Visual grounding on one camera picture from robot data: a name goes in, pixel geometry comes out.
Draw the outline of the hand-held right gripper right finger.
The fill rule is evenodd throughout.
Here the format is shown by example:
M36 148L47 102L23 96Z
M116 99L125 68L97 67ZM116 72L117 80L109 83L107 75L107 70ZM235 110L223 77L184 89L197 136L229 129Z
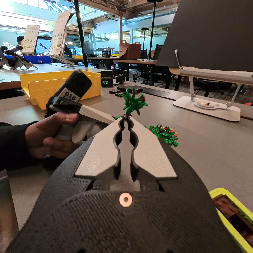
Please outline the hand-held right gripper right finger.
M131 153L130 171L133 181L163 181L177 175L159 139L133 117L128 118Z

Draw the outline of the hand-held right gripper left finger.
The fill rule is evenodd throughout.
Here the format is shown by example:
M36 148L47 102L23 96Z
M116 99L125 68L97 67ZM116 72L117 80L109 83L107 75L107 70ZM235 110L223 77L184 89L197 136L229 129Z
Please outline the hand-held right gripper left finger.
M92 180L119 178L121 160L118 146L122 142L124 123L122 116L93 137L75 176Z

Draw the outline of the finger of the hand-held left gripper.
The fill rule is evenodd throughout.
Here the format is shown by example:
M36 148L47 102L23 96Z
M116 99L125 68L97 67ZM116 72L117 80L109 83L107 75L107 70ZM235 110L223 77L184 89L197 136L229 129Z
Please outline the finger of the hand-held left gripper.
M101 122L108 125L115 121L115 118L110 114L99 111L86 105L82 105L80 107L79 114L96 120L96 122Z

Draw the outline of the green leafy toy plant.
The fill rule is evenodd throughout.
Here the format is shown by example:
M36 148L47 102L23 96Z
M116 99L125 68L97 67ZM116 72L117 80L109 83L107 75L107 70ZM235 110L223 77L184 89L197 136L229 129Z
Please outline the green leafy toy plant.
M130 92L130 87L127 87L125 92L126 95L121 95L121 97L125 100L123 110L125 110L126 114L136 112L137 115L140 116L140 110L143 107L148 106L144 94L140 93L140 95L136 96L136 89L132 88L132 91Z

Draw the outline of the person's left forearm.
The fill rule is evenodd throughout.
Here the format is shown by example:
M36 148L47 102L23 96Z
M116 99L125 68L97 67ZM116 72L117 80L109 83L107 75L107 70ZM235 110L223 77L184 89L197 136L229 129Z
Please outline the person's left forearm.
M34 121L23 125L0 122L0 171L11 171L29 166L37 166L40 160L29 153L25 132Z

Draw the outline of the person's left hand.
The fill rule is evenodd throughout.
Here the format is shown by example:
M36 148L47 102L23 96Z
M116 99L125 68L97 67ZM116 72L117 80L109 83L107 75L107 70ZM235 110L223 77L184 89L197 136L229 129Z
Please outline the person's left hand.
M57 112L27 127L25 140L30 155L42 159L45 155L65 159L77 148L72 141L62 141L53 138L63 125L73 125L79 118L78 114Z

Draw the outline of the pile of small toy pieces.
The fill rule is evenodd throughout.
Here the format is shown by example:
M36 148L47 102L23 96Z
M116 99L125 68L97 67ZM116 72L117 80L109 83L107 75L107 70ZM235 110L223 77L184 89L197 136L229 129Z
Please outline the pile of small toy pieces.
M178 132L174 131L168 125L163 126L161 123L150 125L148 130L166 144L174 147L178 146Z

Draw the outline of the black power bank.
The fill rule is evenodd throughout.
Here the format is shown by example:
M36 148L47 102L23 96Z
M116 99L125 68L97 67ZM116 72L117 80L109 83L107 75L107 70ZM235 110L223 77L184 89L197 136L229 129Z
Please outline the black power bank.
M113 71L101 71L101 87L113 87Z

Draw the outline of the yellow plastic bin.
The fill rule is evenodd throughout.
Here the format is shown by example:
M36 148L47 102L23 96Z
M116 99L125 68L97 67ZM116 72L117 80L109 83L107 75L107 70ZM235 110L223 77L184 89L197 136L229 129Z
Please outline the yellow plastic bin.
M32 105L38 105L42 110L45 110L49 98L56 93L73 72L74 70L21 74L21 87ZM81 100L100 96L101 74L85 70L82 72L91 80L92 86Z

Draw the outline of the black box device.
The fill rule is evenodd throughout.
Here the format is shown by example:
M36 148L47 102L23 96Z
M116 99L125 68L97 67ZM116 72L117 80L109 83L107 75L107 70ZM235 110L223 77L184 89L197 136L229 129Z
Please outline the black box device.
M125 78L127 75L128 71L124 70L122 74L119 74L116 76L116 85L122 85L125 83Z

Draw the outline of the small blue bin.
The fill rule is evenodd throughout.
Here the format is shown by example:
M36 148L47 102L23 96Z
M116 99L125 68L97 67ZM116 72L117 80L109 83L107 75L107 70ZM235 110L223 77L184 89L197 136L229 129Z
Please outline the small blue bin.
M51 64L51 58L49 56L25 56L25 59L33 64Z

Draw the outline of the cardboard display board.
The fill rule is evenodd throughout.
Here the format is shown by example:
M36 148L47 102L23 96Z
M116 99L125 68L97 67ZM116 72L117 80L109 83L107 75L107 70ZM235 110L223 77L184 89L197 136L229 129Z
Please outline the cardboard display board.
M39 25L28 25L26 27L22 44L23 49L21 50L22 54L33 54L36 52L39 30Z
M71 9L59 14L54 30L52 33L51 46L49 50L49 56L52 58L62 58L65 48L66 32L65 27L70 20Z

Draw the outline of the brown bag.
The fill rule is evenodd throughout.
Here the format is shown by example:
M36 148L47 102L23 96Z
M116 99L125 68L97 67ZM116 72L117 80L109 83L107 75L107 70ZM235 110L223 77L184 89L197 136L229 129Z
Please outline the brown bag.
M141 55L141 44L135 42L129 44L126 40L121 40L119 44L119 60L136 60L140 59Z

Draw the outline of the grey black desk tool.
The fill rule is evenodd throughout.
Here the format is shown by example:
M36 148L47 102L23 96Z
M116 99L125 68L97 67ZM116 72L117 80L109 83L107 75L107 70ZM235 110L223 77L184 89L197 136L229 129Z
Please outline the grey black desk tool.
M0 48L0 68L3 68L4 65L12 69L22 68L25 66L27 69L34 67L38 69L33 63L29 62L25 58L18 55L16 52L22 50L22 46L16 46L12 49L7 46L1 46Z

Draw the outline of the black desk mat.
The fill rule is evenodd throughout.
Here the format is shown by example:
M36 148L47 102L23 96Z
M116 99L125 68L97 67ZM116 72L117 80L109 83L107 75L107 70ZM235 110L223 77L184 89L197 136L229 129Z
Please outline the black desk mat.
M161 91L161 90L155 90L152 88L147 88L147 87L139 87L140 89L142 89L142 92L145 94L149 94L152 96L157 96L157 97L166 97L167 95L169 95L169 92L165 92L165 91Z

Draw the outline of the white monitor stand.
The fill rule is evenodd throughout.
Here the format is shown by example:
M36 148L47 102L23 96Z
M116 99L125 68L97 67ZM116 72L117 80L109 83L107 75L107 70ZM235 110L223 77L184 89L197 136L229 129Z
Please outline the white monitor stand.
M194 67L179 67L179 74L189 77L191 96L182 96L173 102L179 108L195 111L205 115L224 119L231 122L239 122L241 110L233 106L233 102L242 84L253 85L253 73L247 71L220 71L210 69L200 69ZM238 85L232 100L226 104L213 102L206 99L196 98L194 93L194 78L207 78L213 81L230 81Z

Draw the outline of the lime toy brick pot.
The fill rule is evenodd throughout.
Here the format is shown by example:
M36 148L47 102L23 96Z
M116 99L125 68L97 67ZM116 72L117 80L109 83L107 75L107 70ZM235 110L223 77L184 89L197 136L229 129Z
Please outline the lime toy brick pot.
M209 192L224 226L244 252L253 252L253 213L224 188Z

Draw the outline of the dark computer monitor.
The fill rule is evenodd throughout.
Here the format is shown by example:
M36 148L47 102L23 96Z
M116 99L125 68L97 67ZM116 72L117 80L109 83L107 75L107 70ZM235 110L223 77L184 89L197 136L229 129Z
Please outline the dark computer monitor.
M156 65L253 71L253 1L183 0Z

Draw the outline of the black metal post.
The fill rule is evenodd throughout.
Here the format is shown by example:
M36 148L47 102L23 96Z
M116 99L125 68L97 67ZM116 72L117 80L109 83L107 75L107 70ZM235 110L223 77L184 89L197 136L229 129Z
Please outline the black metal post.
M88 62L87 62L87 55L84 52L84 32L83 32L83 27L81 24L81 15L80 15L80 9L79 9L79 3L78 0L73 0L74 2L74 8L75 8L75 13L76 13L76 18L77 18L77 25L78 25L78 32L79 32L79 37L80 37L80 42L81 42L81 49L82 49L82 54L83 54L83 62L84 66L88 67Z

